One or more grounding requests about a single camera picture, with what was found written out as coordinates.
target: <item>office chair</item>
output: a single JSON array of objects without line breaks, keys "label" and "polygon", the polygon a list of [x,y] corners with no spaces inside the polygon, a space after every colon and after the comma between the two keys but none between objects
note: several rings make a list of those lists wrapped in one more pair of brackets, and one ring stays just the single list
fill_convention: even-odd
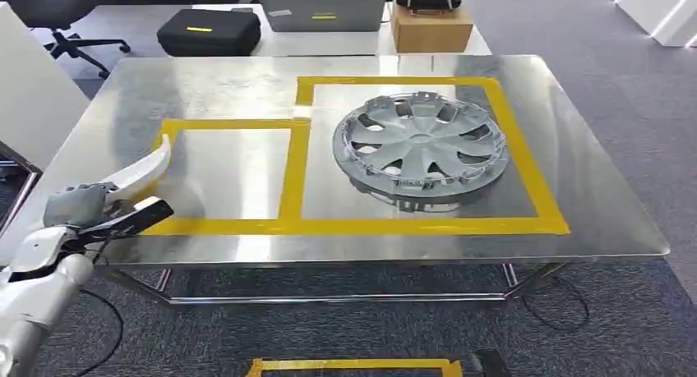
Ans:
[{"label": "office chair", "polygon": [[109,76],[108,69],[101,62],[83,53],[80,47],[120,44],[119,49],[122,52],[131,52],[131,47],[121,39],[83,39],[78,34],[71,34],[66,38],[60,32],[60,30],[69,30],[71,24],[90,14],[101,0],[0,0],[0,2],[7,2],[29,28],[51,30],[56,43],[45,44],[44,47],[50,51],[53,58],[58,58],[64,53],[73,58],[80,57],[98,67],[99,77],[103,79]]}]

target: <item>silver hubcap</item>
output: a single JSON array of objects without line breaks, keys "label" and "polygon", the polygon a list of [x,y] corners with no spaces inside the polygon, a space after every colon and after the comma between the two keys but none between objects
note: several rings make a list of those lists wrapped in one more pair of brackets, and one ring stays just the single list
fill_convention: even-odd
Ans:
[{"label": "silver hubcap", "polygon": [[487,111],[432,92],[367,101],[337,127],[334,154],[353,180],[408,198],[476,190],[499,177],[509,160]]}]

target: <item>yellow tape square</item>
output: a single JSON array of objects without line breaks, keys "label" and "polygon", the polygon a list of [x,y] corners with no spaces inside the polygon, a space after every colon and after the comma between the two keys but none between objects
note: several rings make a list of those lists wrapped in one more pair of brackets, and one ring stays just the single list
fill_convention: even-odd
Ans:
[{"label": "yellow tape square", "polygon": [[437,369],[442,377],[462,377],[459,361],[447,359],[292,359],[286,361],[252,360],[252,367],[245,377],[263,377],[264,371],[278,370],[365,370],[365,369]]},{"label": "yellow tape square", "polygon": [[[570,233],[554,195],[530,152],[523,132],[508,105],[498,80],[491,77],[384,77],[301,76],[296,105],[310,106],[315,85],[471,85],[481,87],[499,127],[506,136],[510,157],[518,168],[536,217],[476,218],[301,218],[307,149],[311,121],[291,120],[196,120],[165,119],[160,134],[173,142],[182,129],[279,129],[291,130],[288,158],[277,219],[169,218],[146,235],[506,235]],[[153,142],[156,145],[159,137]]]}]

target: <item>table frame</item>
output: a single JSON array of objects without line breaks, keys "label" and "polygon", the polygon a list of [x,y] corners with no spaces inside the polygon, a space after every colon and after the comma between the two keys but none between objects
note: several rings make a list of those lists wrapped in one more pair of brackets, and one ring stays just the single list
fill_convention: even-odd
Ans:
[{"label": "table frame", "polygon": [[9,228],[12,220],[19,213],[21,206],[24,201],[29,196],[29,193],[41,178],[43,172],[41,169],[32,165],[24,157],[19,155],[16,151],[11,149],[9,146],[5,145],[0,141],[0,155],[7,157],[9,160],[0,161],[0,168],[21,168],[26,174],[26,179],[22,183],[22,186],[17,194],[17,197],[12,201],[10,208],[7,210],[7,214],[0,218],[0,237]]},{"label": "table frame", "polygon": [[163,306],[202,306],[202,305],[268,305],[288,303],[354,303],[354,302],[394,302],[394,301],[508,301],[518,297],[523,291],[534,287],[544,278],[567,266],[568,262],[545,264],[532,274],[518,280],[512,264],[501,266],[506,280],[502,292],[464,292],[464,293],[381,293],[381,294],[347,294],[311,297],[173,297],[166,292],[171,269],[163,269],[155,285],[150,285],[130,274],[107,267],[104,276],[125,287],[156,301]]}]

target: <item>gray laptop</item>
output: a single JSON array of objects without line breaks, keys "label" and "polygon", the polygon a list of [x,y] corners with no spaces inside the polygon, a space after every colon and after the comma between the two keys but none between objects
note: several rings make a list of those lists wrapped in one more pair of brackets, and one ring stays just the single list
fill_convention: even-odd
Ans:
[{"label": "gray laptop", "polygon": [[259,0],[274,32],[380,29],[385,0]]}]

